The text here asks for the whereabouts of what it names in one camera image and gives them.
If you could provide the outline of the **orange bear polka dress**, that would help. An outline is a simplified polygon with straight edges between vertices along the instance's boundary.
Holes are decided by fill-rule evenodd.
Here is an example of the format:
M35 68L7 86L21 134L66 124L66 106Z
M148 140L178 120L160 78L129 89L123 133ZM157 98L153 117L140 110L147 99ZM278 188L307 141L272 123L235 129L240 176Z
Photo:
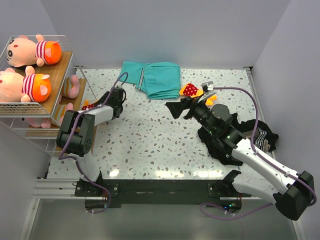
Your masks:
M91 108L94 108L98 105L98 102L90 102L89 100L85 100L84 103L83 103L83 106L81 107L81 110L82 111L85 111L85 110L88 110L88 109L91 109Z
M190 82L184 85L179 91L180 96L191 97L191 98L200 97L203 94L204 94L204 91L202 89L197 88L193 83L190 83ZM214 101L216 101L217 99L218 97L216 95L213 95L206 100L205 104L207 106L213 106Z

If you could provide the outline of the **black-haired doll orange pants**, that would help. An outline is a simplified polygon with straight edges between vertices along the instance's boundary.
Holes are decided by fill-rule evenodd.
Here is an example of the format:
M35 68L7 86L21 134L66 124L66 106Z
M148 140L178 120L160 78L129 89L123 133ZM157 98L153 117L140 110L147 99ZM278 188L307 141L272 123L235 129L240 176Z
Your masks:
M6 47L7 63L14 67L37 65L54 65L62 57L62 49L58 41L45 40L41 34L36 36L37 42L21 35L9 41Z

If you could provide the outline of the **orange bear polka dress back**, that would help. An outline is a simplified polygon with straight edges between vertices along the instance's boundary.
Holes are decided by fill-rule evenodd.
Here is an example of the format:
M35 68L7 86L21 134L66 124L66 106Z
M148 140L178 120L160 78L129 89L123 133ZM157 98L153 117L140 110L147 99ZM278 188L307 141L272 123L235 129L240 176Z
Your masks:
M204 91L202 89L197 88L193 83L190 83L190 82L184 85L179 91L180 96L191 97L191 98L200 97L203 94L204 94ZM218 97L216 95L213 95L206 100L205 104L207 106L213 106L214 101L216 101L217 99Z

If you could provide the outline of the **pink pig striped shirt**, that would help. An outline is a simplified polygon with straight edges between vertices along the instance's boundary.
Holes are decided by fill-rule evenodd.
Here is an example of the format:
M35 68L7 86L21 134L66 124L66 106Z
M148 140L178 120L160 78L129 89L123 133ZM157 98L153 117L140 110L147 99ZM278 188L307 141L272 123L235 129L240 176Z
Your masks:
M76 75L67 77L62 85L61 95L69 99L75 99L80 91L80 81Z

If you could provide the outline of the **folded teal cloth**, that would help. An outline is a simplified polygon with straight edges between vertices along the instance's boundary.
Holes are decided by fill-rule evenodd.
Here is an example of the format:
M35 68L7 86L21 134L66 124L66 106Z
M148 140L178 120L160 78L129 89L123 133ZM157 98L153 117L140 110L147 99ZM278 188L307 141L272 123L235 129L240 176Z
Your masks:
M128 73L126 83L133 84L149 99L176 99L180 95L181 68L175 63L125 61L120 73Z

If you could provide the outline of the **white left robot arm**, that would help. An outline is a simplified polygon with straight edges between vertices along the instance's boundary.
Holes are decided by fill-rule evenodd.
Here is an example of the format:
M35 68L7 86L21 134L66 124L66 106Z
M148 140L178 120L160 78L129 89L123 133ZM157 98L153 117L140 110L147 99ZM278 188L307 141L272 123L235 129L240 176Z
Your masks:
M72 159L80 173L80 179L87 182L86 191L99 196L104 184L98 180L100 171L92 160L96 127L120 117L126 91L117 86L107 91L93 103L85 102L81 110L68 110L61 123L56 145L61 149L59 160Z

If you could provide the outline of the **black printed garment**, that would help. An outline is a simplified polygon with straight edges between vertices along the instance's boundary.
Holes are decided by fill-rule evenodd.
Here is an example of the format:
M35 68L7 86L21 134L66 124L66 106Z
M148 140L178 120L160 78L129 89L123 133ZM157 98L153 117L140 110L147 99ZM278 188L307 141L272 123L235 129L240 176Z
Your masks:
M251 138L252 132L255 125L255 119L247 120L247 121L238 121L238 114L233 113L233 120L232 125L242 132L247 138ZM209 155L219 160L221 164L223 165L232 165L232 166L242 166L243 162L240 160L230 157L227 158L223 153L219 152L211 143L211 135L203 128L201 127L197 131L198 137L200 138L201 142L204 143L207 147ZM279 135L276 133L273 133L269 126L259 120L257 124L257 129L255 131L253 140L254 145L258 147L260 150L262 150L265 153L272 152L276 149L276 142L279 139Z

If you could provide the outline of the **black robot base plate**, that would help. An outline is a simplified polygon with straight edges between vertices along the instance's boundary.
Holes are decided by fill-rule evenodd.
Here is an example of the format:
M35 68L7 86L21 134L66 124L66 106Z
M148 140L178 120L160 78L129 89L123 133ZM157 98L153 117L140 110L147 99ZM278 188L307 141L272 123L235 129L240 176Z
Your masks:
M239 193L230 182L199 179L103 179L95 184L79 179L72 183L76 197L89 198L87 210L120 208L125 204L199 205L220 203L221 198L248 197Z

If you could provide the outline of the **pink pig toy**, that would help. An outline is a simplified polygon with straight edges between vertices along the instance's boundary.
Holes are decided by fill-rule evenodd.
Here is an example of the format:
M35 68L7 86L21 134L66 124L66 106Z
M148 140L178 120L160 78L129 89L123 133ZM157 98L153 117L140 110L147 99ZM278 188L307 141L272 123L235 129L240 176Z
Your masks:
M72 103L59 104L50 117L26 117L24 120L34 128L49 129L51 125L60 126L66 111L74 110Z

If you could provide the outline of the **face-up doll orange hat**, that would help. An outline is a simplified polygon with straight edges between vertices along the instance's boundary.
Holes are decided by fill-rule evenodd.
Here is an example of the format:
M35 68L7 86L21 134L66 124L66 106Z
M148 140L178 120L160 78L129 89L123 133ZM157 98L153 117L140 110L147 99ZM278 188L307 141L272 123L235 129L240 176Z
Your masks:
M52 91L50 75L35 73L32 66L25 68L25 76L13 68L0 72L0 101L2 103L42 103Z

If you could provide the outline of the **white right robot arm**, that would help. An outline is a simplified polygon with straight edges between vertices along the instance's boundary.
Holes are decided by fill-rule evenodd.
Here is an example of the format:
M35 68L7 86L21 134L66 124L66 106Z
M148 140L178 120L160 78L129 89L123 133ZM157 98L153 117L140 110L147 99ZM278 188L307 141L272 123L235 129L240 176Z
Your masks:
M255 149L251 140L232 125L233 116L226 105L208 108L203 101L191 97L165 105L174 119L187 110L184 119L195 119L209 134L213 146L226 158L243 162L266 180L265 183L254 183L239 173L223 183L222 189L227 196L244 193L261 198L293 221L316 202L313 175L308 171L297 172Z

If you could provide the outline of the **orange bear polka dress front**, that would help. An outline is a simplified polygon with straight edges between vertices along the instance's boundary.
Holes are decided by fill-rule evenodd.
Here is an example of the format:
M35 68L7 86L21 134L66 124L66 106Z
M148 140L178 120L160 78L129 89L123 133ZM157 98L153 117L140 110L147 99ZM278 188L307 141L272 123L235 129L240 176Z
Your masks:
M91 109L91 108L94 108L98 105L98 102L90 102L89 100L85 100L84 103L83 103L83 106L81 107L81 110L82 111L85 111L85 110L88 110L88 109Z

